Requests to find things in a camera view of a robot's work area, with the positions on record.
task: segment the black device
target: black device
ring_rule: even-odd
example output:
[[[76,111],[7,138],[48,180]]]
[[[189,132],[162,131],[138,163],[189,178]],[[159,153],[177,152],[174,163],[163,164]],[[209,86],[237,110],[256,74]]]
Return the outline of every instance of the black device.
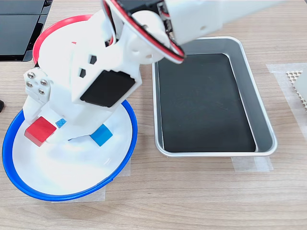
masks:
[[[0,61],[30,61],[52,0],[0,0]]]
[[[158,62],[164,149],[169,152],[254,152],[229,58],[187,55]]]

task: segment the red wire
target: red wire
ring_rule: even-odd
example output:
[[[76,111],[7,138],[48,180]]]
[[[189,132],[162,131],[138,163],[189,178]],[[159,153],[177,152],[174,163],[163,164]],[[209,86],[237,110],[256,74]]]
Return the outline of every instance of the red wire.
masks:
[[[111,39],[110,39],[110,44],[109,44],[109,46],[112,45],[113,41],[114,41],[114,39],[113,39],[113,36],[112,36]]]
[[[164,11],[161,11],[161,14],[163,14],[165,17],[169,18],[169,14],[165,13]]]
[[[112,22],[112,25],[113,25],[111,10],[110,10],[108,4],[107,4],[107,2],[106,2],[105,0],[103,0],[102,3],[103,3],[104,8],[105,8],[105,10],[106,10],[106,14],[108,15],[109,20]],[[113,41],[114,41],[114,38],[113,38],[113,36],[112,36],[111,39],[110,39],[109,46],[112,45]]]
[[[105,0],[103,0],[103,5],[104,5],[104,7],[105,7],[105,10],[106,10],[107,15],[108,15],[109,18],[110,18],[110,17],[111,17],[111,11],[110,11],[110,8],[109,8],[109,6],[107,5],[107,3],[106,3]]]
[[[168,54],[172,58],[176,59],[177,61],[183,62],[184,61],[184,52],[177,44],[175,44],[172,40],[170,40],[172,47],[175,48],[175,50],[178,52],[176,54],[171,49],[167,48],[165,45],[160,43],[157,39],[155,39],[153,36],[151,36],[149,33],[147,33],[146,30],[144,30],[132,17],[130,17],[126,11],[119,5],[117,0],[111,0],[113,5],[118,9],[118,11],[124,16],[124,18],[140,33],[142,34],[150,43],[152,43],[154,46],[156,46],[158,49],[160,49],[162,52]]]

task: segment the block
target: block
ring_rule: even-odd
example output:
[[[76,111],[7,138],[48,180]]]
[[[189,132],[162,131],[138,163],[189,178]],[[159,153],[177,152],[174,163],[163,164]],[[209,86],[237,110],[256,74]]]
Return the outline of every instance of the block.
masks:
[[[55,126],[41,116],[25,130],[24,136],[40,147],[56,130]]]
[[[58,128],[61,128],[66,123],[66,120],[63,118],[56,122]]]
[[[111,131],[102,124],[90,137],[97,143],[97,145],[102,146],[107,140],[113,136]]]

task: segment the bolt head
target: bolt head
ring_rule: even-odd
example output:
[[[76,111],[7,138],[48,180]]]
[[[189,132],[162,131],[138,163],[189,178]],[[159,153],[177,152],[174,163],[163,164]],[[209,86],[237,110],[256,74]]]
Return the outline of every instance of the bolt head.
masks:
[[[45,94],[45,92],[44,92],[42,89],[39,89],[38,92],[39,92],[41,95]]]
[[[47,83],[47,81],[46,81],[46,80],[41,80],[41,81],[40,81],[40,83],[41,83],[41,85],[43,85],[43,86],[48,85],[48,83]]]
[[[27,85],[28,87],[30,87],[30,88],[33,87],[33,85],[31,84],[31,82],[29,82],[29,81],[26,82],[26,85]]]
[[[35,74],[33,72],[28,72],[28,78],[33,79],[35,78]]]

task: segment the blue cube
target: blue cube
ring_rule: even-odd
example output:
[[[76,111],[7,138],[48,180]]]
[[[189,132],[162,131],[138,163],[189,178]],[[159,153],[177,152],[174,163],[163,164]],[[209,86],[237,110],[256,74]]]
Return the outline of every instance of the blue cube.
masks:
[[[111,131],[102,124],[90,137],[97,143],[97,145],[102,146],[107,140],[113,136]]]

